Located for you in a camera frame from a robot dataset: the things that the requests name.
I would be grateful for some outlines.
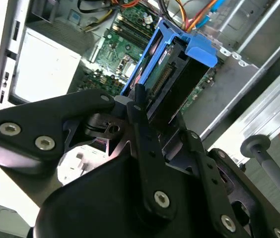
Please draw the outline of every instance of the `hole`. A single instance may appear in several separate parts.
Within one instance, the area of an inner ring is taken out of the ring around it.
[[[188,167],[185,169],[185,171],[190,172],[190,173],[193,173],[193,170],[192,170],[192,167],[191,167],[191,166],[188,166]]]
[[[179,53],[179,58],[182,59],[182,60],[184,60],[184,61],[186,61],[186,60],[188,59],[188,56],[185,54],[184,51],[181,51],[181,52]]]
[[[13,38],[12,38],[15,41],[17,39],[17,34],[19,33],[19,28],[20,28],[20,22],[19,21],[15,21],[14,34],[13,34]]]
[[[50,142],[49,142],[48,140],[42,140],[42,141],[41,141],[41,145],[49,146],[49,145],[50,145]]]
[[[215,179],[212,178],[211,181],[212,181],[215,185],[218,185],[217,180],[215,180]]]
[[[77,153],[76,158],[82,159],[83,158],[83,154],[82,153]]]
[[[169,29],[169,26],[164,22],[163,25],[166,27],[166,29]]]
[[[4,73],[4,79],[5,79],[5,80],[8,80],[8,79],[9,79],[9,75],[10,75],[10,74],[9,74],[8,72],[5,72],[5,73]]]
[[[119,129],[120,128],[117,125],[112,125],[111,127],[109,127],[108,131],[109,131],[109,133],[114,134],[114,133],[118,132]]]
[[[152,137],[150,135],[145,135],[149,141],[152,141]]]
[[[9,125],[5,128],[5,130],[8,131],[8,132],[15,132],[16,128],[12,125]]]
[[[164,195],[159,195],[158,196],[158,198],[159,198],[159,200],[162,202],[162,203],[165,203],[165,197],[164,197]]]
[[[246,226],[249,223],[249,212],[240,201],[235,201],[231,204],[237,221],[241,226]]]
[[[221,180],[224,182],[224,183],[227,183],[228,180],[226,178],[226,174],[224,174],[224,172],[222,170],[219,170],[219,175],[221,177]]]
[[[3,103],[3,99],[4,99],[4,91],[1,91],[0,103]]]
[[[229,227],[232,226],[232,225],[231,225],[231,222],[230,222],[228,219],[225,219],[225,221],[226,221],[226,224],[228,224]]]
[[[150,151],[149,155],[152,156],[152,157],[155,157],[155,152],[154,151]]]
[[[9,57],[9,58],[11,58],[11,59],[13,59],[13,60],[16,60],[16,57],[17,57],[17,54],[16,54],[16,53],[14,53],[14,52],[12,52],[12,51],[10,51],[10,50],[6,50],[5,53],[6,53],[6,56],[7,56],[7,57]]]

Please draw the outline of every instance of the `metal rod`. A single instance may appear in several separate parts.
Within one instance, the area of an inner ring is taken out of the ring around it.
[[[233,18],[233,16],[235,15],[235,13],[239,10],[239,8],[242,6],[242,4],[244,3],[245,0],[240,0],[239,3],[235,6],[235,8],[233,9],[233,11],[230,13],[230,15],[226,18],[226,20],[224,21],[224,23],[222,24],[222,26],[219,29],[219,32],[223,32],[224,28],[229,24],[229,22],[231,21],[231,19]]]
[[[280,167],[276,164],[268,152],[262,148],[261,145],[253,146],[251,151],[259,164],[263,167],[268,176],[280,190]]]
[[[245,47],[248,45],[248,43],[251,41],[251,39],[257,34],[257,32],[260,30],[260,28],[266,23],[266,21],[274,13],[274,11],[278,8],[279,5],[280,5],[280,0],[276,0],[275,3],[269,8],[269,10],[263,16],[263,18],[256,25],[255,29],[248,35],[248,37],[245,39],[245,41],[238,48],[238,50],[236,51],[237,53],[240,54],[243,51],[243,49],[245,49]]]

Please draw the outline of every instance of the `black metal bracket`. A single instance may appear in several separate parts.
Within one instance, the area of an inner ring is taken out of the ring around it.
[[[225,152],[212,149],[208,156],[215,160],[218,168],[232,181],[234,187],[228,193],[228,199],[233,208],[236,207],[235,204],[240,204],[242,209],[247,211],[252,237],[279,237],[277,234],[280,232],[280,214],[272,204]],[[243,223],[242,217],[238,216],[237,220]]]
[[[204,224],[210,228],[207,234],[249,237],[244,229],[248,216],[242,217],[236,211],[236,202],[240,202],[249,210],[250,234],[254,238],[274,237],[276,231],[280,231],[280,214],[227,154],[218,149],[207,153],[199,136],[185,130],[181,122],[170,127],[171,138],[161,134],[158,139],[143,109],[144,90],[144,87],[136,87],[135,91],[142,96],[136,95],[136,102],[125,104],[116,102],[101,90],[87,90],[1,110],[0,166],[28,175],[45,174],[54,171],[59,159],[71,148],[91,143],[95,137],[107,138],[107,153],[112,160],[62,191],[79,196],[81,188],[87,186],[110,211],[117,212],[112,204],[119,205],[125,212],[136,210],[137,219],[140,217],[155,233],[168,229],[176,234],[173,226],[177,229],[184,226],[187,230],[182,231],[182,237],[200,232],[198,227],[191,229],[195,225],[193,221],[199,222],[191,216],[194,206],[201,206],[200,216],[211,223],[211,226]],[[17,126],[2,127],[7,122]],[[54,146],[49,150],[37,146],[40,136],[52,138]],[[119,183],[112,182],[114,189],[107,189],[120,192],[110,203],[104,196],[107,192],[98,188],[99,184],[107,186],[113,178]],[[56,191],[51,200],[58,194],[72,199],[62,191]],[[84,203],[88,198],[96,206],[98,200],[95,201],[89,191],[84,192],[80,201]],[[126,228],[128,224],[124,221],[118,225]]]

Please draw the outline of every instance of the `silver screw head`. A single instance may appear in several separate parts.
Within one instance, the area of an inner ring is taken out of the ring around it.
[[[35,145],[40,150],[52,150],[55,147],[55,141],[49,136],[39,136],[35,140]]]
[[[0,125],[0,132],[3,135],[14,136],[20,134],[21,128],[15,123],[6,122]]]
[[[274,228],[274,232],[276,234],[276,237],[280,238],[280,230],[278,228]]]
[[[222,151],[218,151],[219,156],[221,156],[222,158],[225,158],[225,154]]]
[[[137,106],[137,105],[134,105],[134,108],[141,111],[141,107]]]
[[[154,200],[160,207],[167,208],[170,206],[169,197],[162,191],[154,193]]]
[[[105,100],[105,101],[109,101],[109,98],[105,95],[101,95],[101,99]]]
[[[222,215],[220,217],[221,222],[223,223],[223,225],[226,227],[226,229],[228,229],[230,232],[235,232],[236,231],[236,226],[235,223],[233,222],[233,220],[227,216],[227,215]]]
[[[198,135],[196,135],[194,132],[191,132],[191,135],[193,136],[194,139],[198,139]]]

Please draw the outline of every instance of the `metal panel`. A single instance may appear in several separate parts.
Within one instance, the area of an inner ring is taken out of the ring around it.
[[[240,153],[241,143],[251,135],[263,134],[273,139],[280,133],[280,76],[213,144],[223,149],[235,163],[249,159]]]
[[[79,60],[79,54],[27,28],[15,94],[29,102],[66,94]]]
[[[257,71],[254,65],[242,67],[238,59],[228,57],[214,78],[215,84],[206,88],[184,113],[187,128],[205,139],[243,96],[241,93],[238,95],[238,92]]]
[[[198,133],[203,140],[279,58],[280,46],[259,70],[254,65],[241,67],[234,58],[236,56],[233,53],[233,57],[226,60],[215,77],[214,86],[205,89],[184,114],[187,127]]]

